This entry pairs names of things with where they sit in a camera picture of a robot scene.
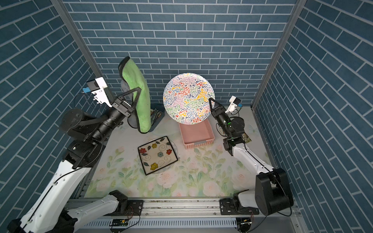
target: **black cable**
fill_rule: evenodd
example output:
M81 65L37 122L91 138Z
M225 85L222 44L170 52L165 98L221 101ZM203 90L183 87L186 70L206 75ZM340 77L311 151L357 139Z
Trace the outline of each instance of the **black cable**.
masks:
M235 114L233 114L233 112L231 113L232 116L234 115L237 115L238 114L238 117L239 117L239 112L241 111L241 108L239 110L235 109L234 111L237 111Z
M131 212L131 213L133 213L133 214L137 214L138 216L139 216L139 220L137 221L137 223L135 223L135 224L133 224L133 225L131 225L131 226L129 226L129 227L127 227L126 229L124 229L124 230L121 230L121 232L123 232L123 231L125 231L125 230L127 230L128 228L131 228L131 227L133 227L133 226L135 226L135 225L137 225L139 222L140 222L140 219L141 219L141 216L140 216L140 214L138 214L138 213L136 213L136 212L134 212L134 211L127 211L127 212ZM109 225L110 226L110 231L113 229L113 222L112 222L112 224L111 225Z
M87 99L86 96L89 96L89 97L93 97L93 96L88 95L88 94L85 94L85 93L78 93L78 94L76 94L76 96L74 97L74 100L73 100L74 108L76 107L76 104L75 104L75 98L76 98L78 95L84 95L85 100L87 101L88 105L89 105L91 108L93 108L94 110L99 110L99 109L100 109L100 108L94 108L94 107L92 107L92 105L88 102L88 99Z
M33 217L33 215L35 214L36 210L39 208L39 206L41 205L41 203L43 202L44 198L47 196L47 194L49 193L49 191L52 189L53 186L49 187L47 193L44 195L44 197L41 199L41 201L39 202L38 206L35 208L35 211L31 214L31 217L27 220L30 221L31 218Z
M217 132L218 132L221 136L225 137L225 135L222 135L222 134L220 133L220 131L217 129L217 123L216 123L216 130L217 130Z
M266 220L266 218L267 218L267 216L265 216L264 219L263 219L263 220L262 220L258 225L256 225L253 229L247 231L246 233L252 232L252 231L255 230L256 228L258 228L258 226L260 226L260 225L264 222L264 220Z
M68 174L70 174L70 173L76 172L76 171L78 171L78 170L80 170L80 169L82 169L82 168L84 168L84 167L87 167L88 165L90 165L91 163L93 163L93 162L94 162L94 161L95 161L95 160L100 156L100 153L101 153L101 150L102 150L102 147L103 147L103 143L104 143L104 136L102 135L102 133L101 133L98 129L97 129L97 131L101 134L101 148L100 148L100 151L99 151L99 153L97 154L96 158L94 158L94 160L92 160L92 161L89 162L88 164L84 165L83 167L80 167L80 168L78 168L78 169L76 169L76 170L73 170L73 171L71 171L71 172L68 172L68 173L64 174L63 176L61 176L60 178L58 178L55 182L53 182L53 184L57 183L57 181L58 181L59 179L61 179L62 177L66 176L66 175L68 175Z
M246 148L246 143L244 143L244 146L245 146L245 150L258 162L258 163L260 163L260 165L262 165L265 169L267 169L267 171L269 171L269 172L271 172L270 170L268 170L268 168L266 168L260 161L258 161L250 152L249 152L249 150ZM288 202L289 202L289 205L291 205L290 204L290 200L289 200L289 197L286 195L286 193L285 193L285 191L284 191L284 189L282 188L282 185L280 184L280 182L277 180L277 178L276 178L276 176L273 176L274 177L274 179L277 181L277 183L279 184L279 186L280 186L280 188L282 189L282 191L283 191L283 193L284 193L284 195L285 195L285 198L288 200ZM283 213L280 213L280 212L277 212L277 213L279 213L279 214L281 214L281 215L283 215L283 216L286 216L286 217L290 217L291 216L291 214L293 213L292 212L292 210L291 210L291 206L290 206L290 214L289 215L286 215L286 214L283 214Z

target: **square plate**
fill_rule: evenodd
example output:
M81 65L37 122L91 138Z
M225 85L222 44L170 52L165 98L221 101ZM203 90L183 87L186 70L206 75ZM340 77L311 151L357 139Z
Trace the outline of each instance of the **square plate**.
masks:
M167 136L139 146L137 150L145 175L152 174L178 161L178 157Z

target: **pink basket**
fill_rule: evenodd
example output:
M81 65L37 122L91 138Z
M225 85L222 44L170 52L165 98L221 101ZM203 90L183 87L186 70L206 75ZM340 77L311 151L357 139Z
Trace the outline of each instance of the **pink basket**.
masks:
M184 147L191 149L211 144L215 140L214 133L208 119L194 125L179 123Z

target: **brick pattern wall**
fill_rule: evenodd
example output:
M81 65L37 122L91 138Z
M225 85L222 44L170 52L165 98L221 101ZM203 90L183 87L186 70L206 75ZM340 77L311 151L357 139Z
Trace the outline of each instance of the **brick pattern wall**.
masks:
M270 63L295 0L65 0L114 92L118 64L130 56L162 103L174 76L194 72L217 100L249 105Z
M0 232L6 232L56 171L69 142L56 122L94 76L49 0L0 6ZM97 113L80 98L78 107Z
M308 0L257 114L310 232L372 232L373 2Z

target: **colorful patterned plate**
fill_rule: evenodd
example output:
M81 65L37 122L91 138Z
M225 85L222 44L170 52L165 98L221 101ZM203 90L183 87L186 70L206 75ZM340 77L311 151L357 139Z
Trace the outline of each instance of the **colorful patterned plate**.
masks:
M183 73L171 79L163 92L166 112L175 121L193 125L210 115L209 98L215 98L211 84L195 73Z
M139 146L138 152L145 175L152 174L178 161L167 136Z

